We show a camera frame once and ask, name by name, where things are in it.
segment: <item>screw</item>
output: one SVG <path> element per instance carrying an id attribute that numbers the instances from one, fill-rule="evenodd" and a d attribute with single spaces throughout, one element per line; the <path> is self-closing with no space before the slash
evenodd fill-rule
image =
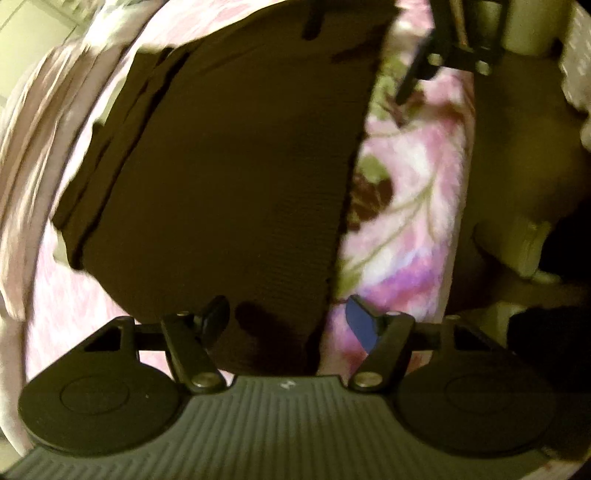
<path id="1" fill-rule="evenodd" d="M 490 75 L 492 72 L 491 66 L 487 62 L 478 60 L 476 62 L 476 71 L 481 75 Z"/>
<path id="2" fill-rule="evenodd" d="M 443 65 L 443 57 L 439 55 L 439 53 L 430 53 L 427 57 L 427 61 L 429 65 L 433 65 L 434 67 L 440 67 Z"/>
<path id="3" fill-rule="evenodd" d="M 199 388 L 213 388 L 217 387 L 221 382 L 218 374 L 212 372 L 204 372 L 202 374 L 195 375 L 191 379 L 191 383 Z"/>
<path id="4" fill-rule="evenodd" d="M 361 388 L 377 387 L 382 383 L 382 376 L 376 372 L 361 372 L 355 375 L 353 381 Z"/>

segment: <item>white wall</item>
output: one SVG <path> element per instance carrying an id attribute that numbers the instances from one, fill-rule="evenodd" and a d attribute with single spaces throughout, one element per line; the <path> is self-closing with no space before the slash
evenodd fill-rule
<path id="1" fill-rule="evenodd" d="M 0 0 L 0 109 L 21 75 L 76 27 L 41 0 Z"/>

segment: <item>white plastic part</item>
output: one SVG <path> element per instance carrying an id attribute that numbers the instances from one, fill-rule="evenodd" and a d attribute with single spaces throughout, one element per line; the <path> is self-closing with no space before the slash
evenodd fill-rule
<path id="1" fill-rule="evenodd" d="M 546 56 L 563 35 L 570 0 L 512 0 L 503 46 L 520 55 Z"/>
<path id="2" fill-rule="evenodd" d="M 523 305 L 499 301 L 482 310 L 472 319 L 473 323 L 487 336 L 503 347 L 507 347 L 509 319 L 516 313 L 527 310 Z"/>
<path id="3" fill-rule="evenodd" d="M 517 215 L 478 223 L 474 241 L 521 278 L 531 279 L 538 271 L 542 247 L 551 230 L 548 222 L 535 223 Z"/>

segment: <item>pink fabric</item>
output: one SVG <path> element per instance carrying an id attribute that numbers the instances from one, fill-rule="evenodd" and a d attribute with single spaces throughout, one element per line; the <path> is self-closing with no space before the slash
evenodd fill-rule
<path id="1" fill-rule="evenodd" d="M 106 21 L 111 30 L 51 50 L 23 77 L 0 118 L 0 426 L 19 453 L 30 447 L 17 414 L 24 321 L 33 317 L 32 286 L 51 203 L 79 130 L 126 43 L 161 4 L 148 0 L 117 9 L 116 18 L 98 16 L 93 27 Z"/>
<path id="2" fill-rule="evenodd" d="M 569 32 L 560 59 L 564 74 L 562 91 L 567 101 L 581 112 L 591 112 L 591 15 L 573 2 Z M 581 143 L 591 152 L 591 119 L 581 128 Z"/>
<path id="3" fill-rule="evenodd" d="M 338 298 L 322 340 L 319 373 L 343 378 L 366 357 L 346 323 L 349 295 L 360 294 L 384 312 L 441 321 L 466 197 L 475 118 L 472 76 L 443 69 L 422 82 L 405 106 L 394 105 L 414 48 L 432 27 L 426 2 L 397 5 L 404 11 L 385 48 L 366 121 L 368 138 L 359 152 L 360 167 L 367 159 L 381 165 L 393 195 L 377 217 L 343 238 Z"/>

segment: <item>beige cylinder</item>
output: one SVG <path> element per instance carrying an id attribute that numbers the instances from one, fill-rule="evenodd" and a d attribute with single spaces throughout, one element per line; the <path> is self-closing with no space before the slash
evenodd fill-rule
<path id="1" fill-rule="evenodd" d="M 520 55 L 546 56 L 562 36 L 571 0 L 512 0 L 503 46 Z"/>

